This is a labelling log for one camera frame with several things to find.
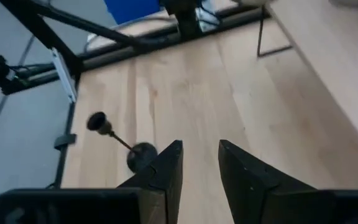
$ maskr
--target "black sphere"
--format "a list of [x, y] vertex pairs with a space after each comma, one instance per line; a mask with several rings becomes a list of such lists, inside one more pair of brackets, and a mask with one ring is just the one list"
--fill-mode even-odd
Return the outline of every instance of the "black sphere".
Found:
[[127, 155], [129, 169], [136, 173], [148, 166], [158, 155], [156, 148], [147, 142], [136, 144]]
[[97, 131], [101, 129], [105, 123], [106, 115], [103, 112], [97, 112], [92, 114], [91, 117], [89, 117], [86, 127], [90, 131]]

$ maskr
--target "wooden table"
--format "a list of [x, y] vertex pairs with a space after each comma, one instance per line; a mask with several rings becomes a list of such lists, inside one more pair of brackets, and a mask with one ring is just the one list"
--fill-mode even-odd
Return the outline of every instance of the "wooden table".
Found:
[[[139, 24], [138, 34], [164, 24]], [[358, 133], [295, 51], [257, 60], [258, 24], [83, 74], [62, 187], [116, 187], [132, 173], [127, 150], [86, 130], [103, 111], [130, 144], [184, 146], [179, 223], [232, 223], [218, 142], [228, 139], [317, 188], [358, 188]], [[96, 41], [93, 47], [106, 44]], [[267, 49], [288, 41], [267, 22]]]
[[278, 0], [268, 10], [358, 132], [358, 9]]

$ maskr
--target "blue object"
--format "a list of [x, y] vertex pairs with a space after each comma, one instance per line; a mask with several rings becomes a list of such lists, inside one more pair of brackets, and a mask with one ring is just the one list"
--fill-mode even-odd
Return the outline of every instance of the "blue object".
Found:
[[158, 0], [104, 0], [117, 24], [159, 12]]

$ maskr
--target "gray floor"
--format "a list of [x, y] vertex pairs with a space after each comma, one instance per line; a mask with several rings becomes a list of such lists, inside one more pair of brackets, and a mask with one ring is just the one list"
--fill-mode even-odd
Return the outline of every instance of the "gray floor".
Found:
[[[103, 0], [52, 0], [51, 4], [106, 27], [115, 24]], [[85, 31], [45, 20], [72, 51], [82, 52]], [[1, 5], [0, 54], [11, 65], [50, 61], [49, 51]], [[8, 97], [0, 92], [0, 193], [53, 182], [59, 157], [53, 142], [63, 134], [67, 111], [68, 99], [59, 82]]]

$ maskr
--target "black stand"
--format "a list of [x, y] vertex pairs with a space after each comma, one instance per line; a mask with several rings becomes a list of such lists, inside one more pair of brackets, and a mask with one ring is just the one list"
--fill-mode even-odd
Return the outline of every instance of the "black stand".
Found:
[[148, 166], [158, 156], [156, 148], [147, 142], [138, 143], [134, 147], [130, 147], [112, 130], [111, 123], [103, 112], [93, 114], [88, 120], [87, 128], [90, 131], [97, 131], [100, 135], [108, 135], [115, 138], [125, 146], [129, 150], [127, 165], [133, 173]]
[[265, 6], [262, 6], [261, 15], [260, 15], [258, 48], [257, 48], [257, 52], [256, 52], [256, 55], [258, 56], [258, 58], [267, 57], [267, 56], [270, 56], [273, 54], [277, 54], [277, 53], [292, 49], [292, 46], [289, 45], [289, 46], [281, 47], [279, 49], [269, 50], [267, 52], [260, 53], [260, 45], [262, 43], [262, 31], [264, 29], [265, 13], [266, 13], [266, 8], [265, 8]]

